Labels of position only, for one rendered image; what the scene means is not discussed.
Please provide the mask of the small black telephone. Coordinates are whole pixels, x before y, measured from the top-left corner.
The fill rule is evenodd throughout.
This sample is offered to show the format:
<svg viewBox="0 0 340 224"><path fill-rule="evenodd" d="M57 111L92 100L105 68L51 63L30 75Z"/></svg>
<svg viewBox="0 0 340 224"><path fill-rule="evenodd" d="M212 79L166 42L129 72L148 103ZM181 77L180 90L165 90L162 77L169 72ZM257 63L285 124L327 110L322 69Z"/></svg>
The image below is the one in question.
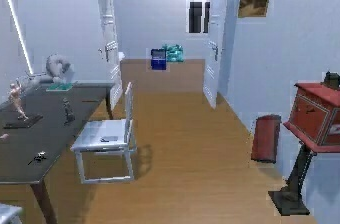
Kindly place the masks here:
<svg viewBox="0 0 340 224"><path fill-rule="evenodd" d="M43 160L46 159L46 152L45 151L41 151L38 152L33 159L29 162L29 164L33 163L33 162L42 162Z"/></svg>

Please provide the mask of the blue box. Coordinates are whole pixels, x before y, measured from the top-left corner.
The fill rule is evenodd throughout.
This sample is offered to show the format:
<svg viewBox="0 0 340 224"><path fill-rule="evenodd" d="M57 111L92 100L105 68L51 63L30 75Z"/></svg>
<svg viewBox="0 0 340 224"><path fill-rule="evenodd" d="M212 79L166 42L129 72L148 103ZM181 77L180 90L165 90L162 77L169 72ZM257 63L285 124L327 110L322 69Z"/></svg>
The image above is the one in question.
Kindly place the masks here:
<svg viewBox="0 0 340 224"><path fill-rule="evenodd" d="M151 50L151 68L153 70L165 70L167 67L166 50Z"/></svg>

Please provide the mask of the white room door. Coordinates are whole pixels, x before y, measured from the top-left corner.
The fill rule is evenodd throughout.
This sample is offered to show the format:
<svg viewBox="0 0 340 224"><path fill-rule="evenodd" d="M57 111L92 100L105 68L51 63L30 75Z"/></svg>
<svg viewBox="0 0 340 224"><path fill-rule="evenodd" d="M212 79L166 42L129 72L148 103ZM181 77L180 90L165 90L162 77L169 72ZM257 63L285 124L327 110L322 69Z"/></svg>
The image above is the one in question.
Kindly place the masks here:
<svg viewBox="0 0 340 224"><path fill-rule="evenodd" d="M109 78L113 83L110 90L110 106L114 109L123 94L114 4L113 0L98 0L98 4L104 38L102 53L109 69Z"/></svg>
<svg viewBox="0 0 340 224"><path fill-rule="evenodd" d="M203 92L212 108L216 108L218 94L226 6L227 0L210 0Z"/></svg>

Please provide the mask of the red bin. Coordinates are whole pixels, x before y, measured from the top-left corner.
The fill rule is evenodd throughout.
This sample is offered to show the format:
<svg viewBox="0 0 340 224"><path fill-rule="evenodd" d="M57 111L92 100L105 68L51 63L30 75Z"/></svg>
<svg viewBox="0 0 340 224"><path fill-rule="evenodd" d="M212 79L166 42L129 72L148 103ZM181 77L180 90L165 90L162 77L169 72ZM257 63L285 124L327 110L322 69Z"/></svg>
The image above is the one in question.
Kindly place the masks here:
<svg viewBox="0 0 340 224"><path fill-rule="evenodd" d="M258 117L255 123L251 159L275 163L280 132L281 116L276 114Z"/></svg>

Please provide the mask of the dark window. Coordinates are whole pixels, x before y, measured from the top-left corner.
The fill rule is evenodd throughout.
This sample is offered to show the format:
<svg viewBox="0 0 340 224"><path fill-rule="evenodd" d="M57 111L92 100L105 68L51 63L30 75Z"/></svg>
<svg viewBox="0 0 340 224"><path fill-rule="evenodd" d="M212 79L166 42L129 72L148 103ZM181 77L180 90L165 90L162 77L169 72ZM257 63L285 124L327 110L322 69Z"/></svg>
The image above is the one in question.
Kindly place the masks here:
<svg viewBox="0 0 340 224"><path fill-rule="evenodd" d="M188 32L207 33L210 17L210 2L190 1L188 8Z"/></svg>

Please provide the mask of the small dark figurine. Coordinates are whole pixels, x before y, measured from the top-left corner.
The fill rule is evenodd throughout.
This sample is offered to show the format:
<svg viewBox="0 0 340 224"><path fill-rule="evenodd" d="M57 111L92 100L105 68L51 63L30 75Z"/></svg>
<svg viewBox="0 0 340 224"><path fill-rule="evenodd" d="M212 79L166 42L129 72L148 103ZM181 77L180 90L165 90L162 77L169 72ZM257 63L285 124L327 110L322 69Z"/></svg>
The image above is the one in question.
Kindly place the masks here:
<svg viewBox="0 0 340 224"><path fill-rule="evenodd" d="M70 105L70 102L68 101L67 98L63 99L63 107L64 107L64 111L65 111L65 117L66 117L66 124L71 123L72 121L75 120L75 115L73 113L72 107Z"/></svg>

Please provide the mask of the green flat book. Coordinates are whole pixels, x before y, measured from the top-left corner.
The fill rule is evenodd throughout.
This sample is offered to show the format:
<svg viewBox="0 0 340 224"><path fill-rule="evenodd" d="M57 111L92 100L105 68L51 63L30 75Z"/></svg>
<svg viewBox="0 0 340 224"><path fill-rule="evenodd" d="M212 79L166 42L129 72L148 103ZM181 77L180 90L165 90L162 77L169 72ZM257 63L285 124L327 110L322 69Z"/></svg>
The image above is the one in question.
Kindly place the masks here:
<svg viewBox="0 0 340 224"><path fill-rule="evenodd" d="M51 84L46 91L47 92L66 92L73 88L73 83L53 83Z"/></svg>

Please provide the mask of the grey curved sculpture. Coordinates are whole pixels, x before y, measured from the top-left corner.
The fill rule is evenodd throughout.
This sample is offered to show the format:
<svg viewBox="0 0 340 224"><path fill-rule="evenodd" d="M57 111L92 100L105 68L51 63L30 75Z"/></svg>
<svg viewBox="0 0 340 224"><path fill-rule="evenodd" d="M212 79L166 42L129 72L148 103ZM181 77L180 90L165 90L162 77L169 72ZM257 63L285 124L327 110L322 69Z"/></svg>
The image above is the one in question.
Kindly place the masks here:
<svg viewBox="0 0 340 224"><path fill-rule="evenodd" d="M50 83L68 83L70 77L70 61L63 55L52 54L47 57L45 71L39 74L29 74L28 80L32 85Z"/></svg>

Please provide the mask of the brown framed picture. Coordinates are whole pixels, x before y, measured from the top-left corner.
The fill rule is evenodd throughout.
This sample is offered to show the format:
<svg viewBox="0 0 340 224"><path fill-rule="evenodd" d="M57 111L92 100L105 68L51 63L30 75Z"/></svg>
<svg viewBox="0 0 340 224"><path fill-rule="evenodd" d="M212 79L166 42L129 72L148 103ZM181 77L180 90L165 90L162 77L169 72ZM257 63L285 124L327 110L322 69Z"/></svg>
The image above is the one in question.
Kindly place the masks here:
<svg viewBox="0 0 340 224"><path fill-rule="evenodd" d="M238 17L265 17L269 0L240 0Z"/></svg>

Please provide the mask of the pink human figure statue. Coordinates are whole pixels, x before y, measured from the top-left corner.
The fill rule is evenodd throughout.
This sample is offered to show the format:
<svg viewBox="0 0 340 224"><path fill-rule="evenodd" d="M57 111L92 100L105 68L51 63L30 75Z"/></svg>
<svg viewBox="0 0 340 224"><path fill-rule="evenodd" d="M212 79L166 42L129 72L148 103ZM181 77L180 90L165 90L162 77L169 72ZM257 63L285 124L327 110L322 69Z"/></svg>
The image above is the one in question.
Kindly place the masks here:
<svg viewBox="0 0 340 224"><path fill-rule="evenodd" d="M22 107L21 93L22 86L18 81L10 84L8 99L18 112L18 116L15 120L7 121L3 126L4 129L30 128L43 118L40 114L26 114Z"/></svg>

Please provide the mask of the dark grey long table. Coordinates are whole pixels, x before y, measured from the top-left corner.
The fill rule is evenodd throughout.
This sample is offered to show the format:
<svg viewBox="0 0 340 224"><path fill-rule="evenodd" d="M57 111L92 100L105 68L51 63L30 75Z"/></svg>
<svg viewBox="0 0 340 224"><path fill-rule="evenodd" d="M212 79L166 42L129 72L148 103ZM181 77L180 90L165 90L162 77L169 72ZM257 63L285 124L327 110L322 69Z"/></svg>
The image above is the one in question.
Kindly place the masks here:
<svg viewBox="0 0 340 224"><path fill-rule="evenodd" d="M29 185L35 195L46 224L58 224L50 203L44 177L59 159L69 143L96 110L101 102L108 102L110 83L76 83L66 92L47 92L46 84L40 85L23 97L24 108L29 114L43 118L30 128L4 129L3 125L17 117L10 105L0 107L0 185ZM66 124L63 99L67 98L75 120ZM29 162L41 151L46 152L42 162Z"/></svg>

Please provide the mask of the dark small pot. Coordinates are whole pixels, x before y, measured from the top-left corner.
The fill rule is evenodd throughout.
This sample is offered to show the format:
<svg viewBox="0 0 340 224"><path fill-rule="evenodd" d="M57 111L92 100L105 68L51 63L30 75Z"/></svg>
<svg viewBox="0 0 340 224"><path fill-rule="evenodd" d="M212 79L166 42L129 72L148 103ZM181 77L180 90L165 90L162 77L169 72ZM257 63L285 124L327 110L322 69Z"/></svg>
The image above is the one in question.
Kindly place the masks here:
<svg viewBox="0 0 340 224"><path fill-rule="evenodd" d="M327 71L323 80L323 85L334 90L340 90L340 75Z"/></svg>

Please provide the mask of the red box on black post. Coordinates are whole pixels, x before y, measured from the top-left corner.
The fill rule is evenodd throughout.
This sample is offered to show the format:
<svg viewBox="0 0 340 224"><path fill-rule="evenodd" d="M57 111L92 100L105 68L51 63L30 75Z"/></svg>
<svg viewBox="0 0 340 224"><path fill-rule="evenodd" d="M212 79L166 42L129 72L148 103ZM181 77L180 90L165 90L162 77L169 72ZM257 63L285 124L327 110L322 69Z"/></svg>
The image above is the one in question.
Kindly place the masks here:
<svg viewBox="0 0 340 224"><path fill-rule="evenodd" d="M318 153L340 153L340 89L320 83L296 83L297 93L289 119L283 123L300 140L295 164L279 191L269 191L282 216L309 215L302 200L302 186Z"/></svg>

